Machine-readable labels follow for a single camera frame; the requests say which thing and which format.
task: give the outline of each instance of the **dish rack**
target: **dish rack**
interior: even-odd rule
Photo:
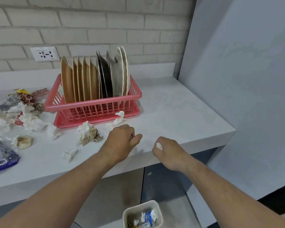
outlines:
[[[130,82],[127,96],[65,103],[59,74],[44,103],[44,109],[47,112],[57,111],[54,121],[57,128],[79,126],[85,121],[92,124],[111,121],[119,118],[115,113],[121,110],[125,112],[125,117],[135,116],[140,111],[135,100],[142,97],[142,92],[132,76]]]

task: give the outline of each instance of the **white countertop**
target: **white countertop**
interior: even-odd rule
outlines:
[[[143,138],[129,157],[112,168],[105,177],[158,163],[151,150],[159,136],[175,139],[192,154],[225,145],[235,133],[231,125],[172,76],[140,79],[133,72],[132,75],[143,96],[137,101],[140,115],[128,119],[126,123],[133,126],[136,133],[143,134]],[[8,93],[9,90],[0,91],[0,103]],[[43,113],[42,117],[53,122],[55,115]],[[55,141],[49,141],[46,132],[31,134],[35,137],[34,144],[18,151],[21,156],[19,163],[0,172],[0,205],[29,197],[98,152],[108,133],[101,124],[95,127],[104,139],[80,147],[79,153],[69,164],[61,159],[61,154],[75,148],[75,129],[65,131]],[[27,134],[19,129],[10,133]]]

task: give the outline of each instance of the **white trash bin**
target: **white trash bin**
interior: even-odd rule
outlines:
[[[123,214],[122,214],[122,220],[123,220],[123,224],[124,224],[124,228],[130,228],[128,227],[128,221],[127,218],[128,216],[133,216],[133,217],[141,217],[141,213],[144,212],[148,212],[150,210],[154,210],[155,214],[156,214],[156,221],[153,224],[152,228],[159,228],[163,225],[163,215],[160,211],[160,206],[158,205],[158,203],[154,200],[127,208]]]

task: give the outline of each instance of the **wall socket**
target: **wall socket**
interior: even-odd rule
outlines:
[[[37,62],[60,61],[56,47],[32,47],[31,52]]]

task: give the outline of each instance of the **forearm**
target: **forearm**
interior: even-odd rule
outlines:
[[[0,227],[70,227],[103,175],[113,167],[104,152],[57,178],[0,219]]]
[[[285,227],[285,219],[191,156],[182,172],[193,182],[222,228]]]

